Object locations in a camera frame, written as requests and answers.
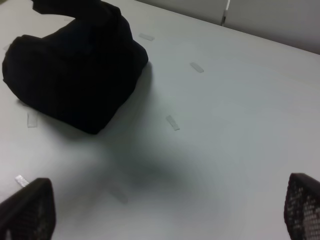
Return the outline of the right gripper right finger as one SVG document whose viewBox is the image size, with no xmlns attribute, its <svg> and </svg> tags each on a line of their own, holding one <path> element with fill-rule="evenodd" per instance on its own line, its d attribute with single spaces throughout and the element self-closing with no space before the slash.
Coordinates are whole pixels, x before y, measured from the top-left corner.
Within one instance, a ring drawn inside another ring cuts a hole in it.
<svg viewBox="0 0 320 240">
<path fill-rule="evenodd" d="M 292 240 L 320 238 L 320 182 L 305 173 L 289 177 L 283 212 Z"/>
</svg>

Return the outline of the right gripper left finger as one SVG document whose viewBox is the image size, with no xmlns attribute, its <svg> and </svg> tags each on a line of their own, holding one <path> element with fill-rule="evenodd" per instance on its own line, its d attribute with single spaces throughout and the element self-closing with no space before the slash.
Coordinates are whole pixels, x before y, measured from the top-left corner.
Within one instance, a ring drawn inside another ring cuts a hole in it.
<svg viewBox="0 0 320 240">
<path fill-rule="evenodd" d="M 37 178 L 0 204 L 2 240 L 50 240 L 56 226 L 49 178 Z"/>
</svg>

